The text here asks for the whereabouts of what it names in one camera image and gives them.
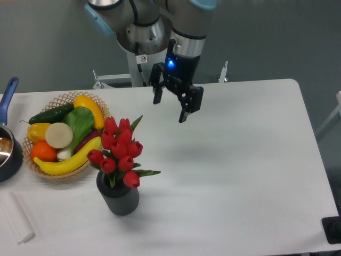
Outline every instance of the warning sticker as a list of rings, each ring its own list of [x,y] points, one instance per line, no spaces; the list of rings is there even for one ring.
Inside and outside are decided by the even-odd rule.
[[[137,64],[143,64],[143,63],[147,63],[147,55],[138,55],[136,56],[136,62]]]

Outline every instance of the wicker basket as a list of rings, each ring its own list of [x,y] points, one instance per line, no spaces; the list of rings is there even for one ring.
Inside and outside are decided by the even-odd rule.
[[[97,105],[100,107],[102,114],[104,117],[110,117],[109,109],[104,101],[102,101],[98,96],[94,96],[87,92],[70,92],[68,94],[60,95],[58,98],[54,98],[48,105],[45,106],[45,108],[42,110],[42,112],[47,111],[49,109],[65,105],[68,103],[72,103],[74,99],[79,95],[86,95],[93,99]],[[76,174],[79,174],[81,171],[83,171],[89,164],[89,161],[87,161],[85,164],[83,164],[80,168],[74,170],[73,172],[64,174],[64,175],[49,175],[45,172],[43,172],[40,167],[31,160],[30,158],[30,151],[33,147],[33,142],[28,140],[27,138],[24,139],[23,145],[22,145],[22,151],[23,151],[23,161],[28,165],[30,170],[32,170],[34,173],[38,174],[41,177],[47,178],[47,179],[65,179],[69,178],[71,176],[74,176]]]

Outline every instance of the orange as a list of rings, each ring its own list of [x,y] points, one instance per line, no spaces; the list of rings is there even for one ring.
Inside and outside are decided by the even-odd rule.
[[[54,162],[57,158],[57,149],[52,148],[46,141],[39,141],[33,145],[30,158],[38,157],[44,162]]]

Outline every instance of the ribbed vase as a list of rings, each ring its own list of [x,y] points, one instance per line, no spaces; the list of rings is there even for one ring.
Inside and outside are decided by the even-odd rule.
[[[98,173],[96,183],[108,208],[114,214],[125,216],[137,208],[140,200],[137,188],[130,188],[126,185],[112,188],[109,183],[109,178],[103,172]]]

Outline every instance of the yellow bell pepper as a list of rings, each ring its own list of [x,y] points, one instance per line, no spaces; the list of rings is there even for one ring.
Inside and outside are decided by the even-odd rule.
[[[33,143],[45,141],[45,132],[50,125],[51,124],[49,123],[32,124],[27,128],[27,139],[29,139]]]
[[[88,108],[94,115],[94,128],[96,130],[103,129],[104,127],[104,116],[102,111],[96,104],[96,102],[86,95],[77,96],[74,100],[74,108],[85,107]]]

